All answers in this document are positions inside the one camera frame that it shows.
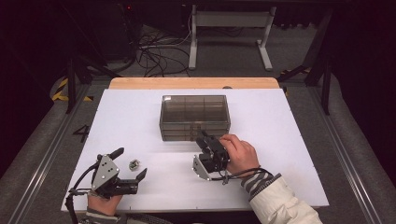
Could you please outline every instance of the table surface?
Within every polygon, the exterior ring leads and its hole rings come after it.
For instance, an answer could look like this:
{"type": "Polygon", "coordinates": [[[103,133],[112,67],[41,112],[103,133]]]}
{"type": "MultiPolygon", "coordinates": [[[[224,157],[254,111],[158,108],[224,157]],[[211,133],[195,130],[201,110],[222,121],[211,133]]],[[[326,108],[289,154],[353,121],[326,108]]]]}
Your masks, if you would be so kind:
{"type": "MultiPolygon", "coordinates": [[[[121,211],[250,210],[248,194],[240,187],[239,180],[232,180],[222,186],[221,182],[205,181],[195,175],[191,170],[192,158],[193,155],[200,154],[201,150],[194,142],[163,142],[161,138],[159,115],[163,95],[225,94],[232,123],[230,133],[237,133],[255,146],[263,167],[273,174],[281,173],[285,176],[298,197],[312,206],[328,205],[283,91],[274,85],[271,78],[244,80],[224,78],[220,81],[218,78],[189,77],[115,78],[101,99],[70,186],[94,163],[97,154],[107,154],[124,147],[124,154],[115,160],[120,168],[119,177],[134,178],[144,168],[148,168],[148,173],[140,182],[136,195],[123,197],[119,204],[121,211]],[[198,80],[204,83],[212,80],[209,83],[215,89],[202,89],[203,86],[198,80]],[[169,84],[168,89],[164,89],[166,83],[169,84]],[[248,83],[253,83],[255,88],[248,89],[248,83]],[[216,89],[225,84],[233,86],[233,89],[216,89]],[[260,85],[273,88],[256,88],[260,85]],[[141,161],[141,167],[131,172],[128,165],[134,159],[141,161]]],[[[87,175],[79,188],[89,188],[90,182],[91,177],[87,175]]],[[[86,206],[86,197],[75,197],[76,211],[84,211],[86,206]]]]}

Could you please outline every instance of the human hand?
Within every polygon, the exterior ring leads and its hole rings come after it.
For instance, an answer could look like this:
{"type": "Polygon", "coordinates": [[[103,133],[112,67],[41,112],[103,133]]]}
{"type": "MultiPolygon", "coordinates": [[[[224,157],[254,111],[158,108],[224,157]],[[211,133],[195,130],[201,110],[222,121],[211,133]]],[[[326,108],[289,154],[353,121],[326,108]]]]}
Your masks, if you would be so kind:
{"type": "Polygon", "coordinates": [[[122,195],[116,195],[110,199],[100,197],[95,193],[88,194],[88,207],[98,212],[114,217],[117,205],[120,203],[122,195]]]}
{"type": "Polygon", "coordinates": [[[236,174],[247,169],[260,167],[256,149],[249,142],[239,140],[235,134],[224,134],[219,141],[230,155],[230,162],[227,164],[227,170],[230,173],[236,174]]]}

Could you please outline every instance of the small object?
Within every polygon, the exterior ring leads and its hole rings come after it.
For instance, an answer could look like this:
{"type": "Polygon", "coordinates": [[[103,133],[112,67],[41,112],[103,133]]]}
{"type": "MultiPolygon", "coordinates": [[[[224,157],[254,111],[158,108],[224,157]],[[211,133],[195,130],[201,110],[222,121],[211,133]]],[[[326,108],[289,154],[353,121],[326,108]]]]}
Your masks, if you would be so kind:
{"type": "Polygon", "coordinates": [[[134,171],[134,170],[137,169],[137,167],[139,166],[139,164],[140,164],[140,161],[138,161],[138,160],[133,160],[133,161],[129,162],[129,169],[132,170],[132,171],[134,171]]]}

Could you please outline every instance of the white table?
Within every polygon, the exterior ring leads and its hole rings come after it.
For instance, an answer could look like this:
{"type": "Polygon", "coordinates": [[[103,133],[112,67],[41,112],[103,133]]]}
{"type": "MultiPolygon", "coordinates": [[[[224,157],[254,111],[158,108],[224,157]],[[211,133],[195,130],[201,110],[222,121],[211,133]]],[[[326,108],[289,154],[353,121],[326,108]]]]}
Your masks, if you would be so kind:
{"type": "MultiPolygon", "coordinates": [[[[105,90],[70,186],[95,162],[97,154],[124,147],[124,154],[114,160],[119,177],[135,178],[144,168],[148,172],[138,193],[123,197],[120,211],[250,210],[248,194],[239,180],[223,186],[195,175],[192,158],[201,150],[194,142],[163,142],[159,121],[165,94],[225,94],[230,133],[251,143],[262,167],[281,173],[297,197],[312,206],[329,205],[281,89],[105,90]],[[141,165],[132,172],[128,165],[134,159],[141,165]]],[[[79,187],[90,188],[91,178],[87,175],[79,187]]],[[[76,211],[84,211],[86,206],[85,196],[75,197],[76,211]]]]}

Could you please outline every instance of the metal stand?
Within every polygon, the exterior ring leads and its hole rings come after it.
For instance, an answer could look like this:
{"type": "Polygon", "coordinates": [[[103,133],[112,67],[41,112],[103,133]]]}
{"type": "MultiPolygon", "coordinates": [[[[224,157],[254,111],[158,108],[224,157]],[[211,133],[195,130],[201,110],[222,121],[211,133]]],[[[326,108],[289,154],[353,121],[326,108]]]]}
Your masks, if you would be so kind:
{"type": "Polygon", "coordinates": [[[197,11],[196,5],[192,6],[191,19],[191,48],[190,70],[196,67],[197,58],[197,26],[209,27],[265,27],[262,39],[257,41],[265,70],[272,71],[273,66],[268,56],[265,45],[270,34],[276,7],[271,7],[269,12],[223,12],[223,11],[197,11]]]}
{"type": "Polygon", "coordinates": [[[87,66],[91,66],[109,77],[120,77],[118,74],[104,68],[102,65],[95,63],[85,56],[78,55],[76,57],[72,57],[67,63],[67,88],[69,101],[66,114],[72,111],[77,102],[75,75],[77,75],[79,81],[82,84],[91,84],[92,82],[91,73],[87,66]]]}
{"type": "Polygon", "coordinates": [[[330,91],[330,77],[331,77],[331,60],[330,55],[321,54],[321,45],[326,35],[327,27],[329,25],[330,19],[332,18],[332,8],[326,11],[320,25],[318,27],[317,33],[312,40],[311,46],[305,55],[303,64],[289,71],[288,73],[281,75],[276,80],[278,82],[283,82],[297,74],[303,72],[305,69],[312,67],[309,71],[307,77],[305,78],[305,84],[307,86],[316,86],[321,76],[324,74],[323,78],[323,89],[321,96],[321,104],[324,112],[329,115],[329,91],[330,91]]]}

